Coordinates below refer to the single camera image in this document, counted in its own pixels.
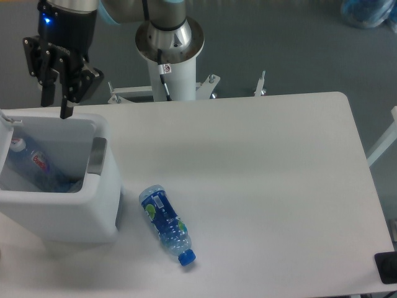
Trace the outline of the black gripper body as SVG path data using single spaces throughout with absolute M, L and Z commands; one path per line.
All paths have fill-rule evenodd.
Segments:
M 58 72 L 56 82 L 60 83 L 59 59 L 66 57 L 76 78 L 74 92 L 68 103 L 80 103 L 89 99 L 104 78 L 103 72 L 89 62 L 89 48 L 94 37 L 98 5 L 39 4 L 37 10 L 38 34 L 23 38 L 30 75 L 37 79 L 41 87 L 42 58 L 46 51 L 50 51 L 55 61 L 53 68 Z

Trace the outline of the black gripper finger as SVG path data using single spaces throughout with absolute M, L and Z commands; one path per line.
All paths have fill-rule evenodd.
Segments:
M 62 57 L 59 59 L 60 62 L 60 83 L 62 88 L 62 102 L 60 118 L 67 119 L 73 114 L 73 106 L 69 107 L 68 102 L 72 98 L 75 85 L 75 74 L 70 70 L 69 59 Z
M 58 72 L 54 67 L 53 54 L 46 51 L 40 67 L 40 85 L 42 87 L 41 106 L 48 107 L 54 103 L 55 98 L 55 82 L 58 79 Z

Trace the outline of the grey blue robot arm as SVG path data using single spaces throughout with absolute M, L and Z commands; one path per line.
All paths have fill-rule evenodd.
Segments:
M 135 44 L 148 64 L 155 101 L 196 99 L 196 59 L 205 38 L 184 1 L 39 1 L 37 10 L 38 34 L 23 39 L 27 67 L 41 88 L 41 106 L 51 106 L 61 86 L 62 119 L 104 79 L 89 61 L 97 16 L 140 23 Z

